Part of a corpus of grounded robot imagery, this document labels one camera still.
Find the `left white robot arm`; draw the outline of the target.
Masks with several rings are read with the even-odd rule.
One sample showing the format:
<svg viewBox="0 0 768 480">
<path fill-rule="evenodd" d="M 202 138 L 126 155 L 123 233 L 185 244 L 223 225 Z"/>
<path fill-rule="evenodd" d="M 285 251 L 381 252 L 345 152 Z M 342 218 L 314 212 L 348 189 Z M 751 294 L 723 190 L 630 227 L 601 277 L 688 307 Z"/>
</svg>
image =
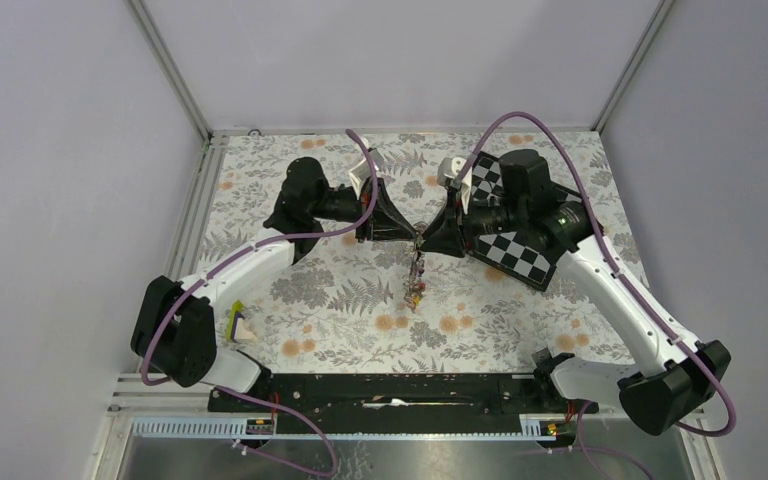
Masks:
<svg viewBox="0 0 768 480">
<path fill-rule="evenodd" d="M 266 369 L 240 351 L 217 345 L 219 319 L 233 321 L 243 296 L 309 254 L 324 220 L 349 223 L 359 241 L 413 241 L 417 230 L 387 194 L 383 179 L 329 185 L 320 162 L 291 162 L 272 214 L 243 247 L 181 280 L 159 276 L 147 286 L 130 347 L 144 363 L 181 387 L 197 383 L 232 389 L 248 411 L 269 401 Z"/>
</svg>

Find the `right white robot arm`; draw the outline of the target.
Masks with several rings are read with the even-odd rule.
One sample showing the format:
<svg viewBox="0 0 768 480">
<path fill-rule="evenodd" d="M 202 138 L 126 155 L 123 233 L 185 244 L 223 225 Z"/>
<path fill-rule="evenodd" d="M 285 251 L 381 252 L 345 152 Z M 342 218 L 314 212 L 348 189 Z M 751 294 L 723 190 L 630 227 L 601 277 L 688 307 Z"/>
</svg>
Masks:
<svg viewBox="0 0 768 480">
<path fill-rule="evenodd" d="M 446 200 L 423 233 L 423 252 L 478 255 L 512 268 L 533 251 L 596 306 L 632 356 L 629 365 L 571 354 L 539 361 L 539 407 L 557 412 L 571 400 L 617 407 L 659 435 L 716 395 L 728 349 L 701 341 L 660 305 L 628 272 L 584 200 L 551 179 L 536 151 L 480 153 L 474 163 L 446 158 L 437 179 Z"/>
</svg>

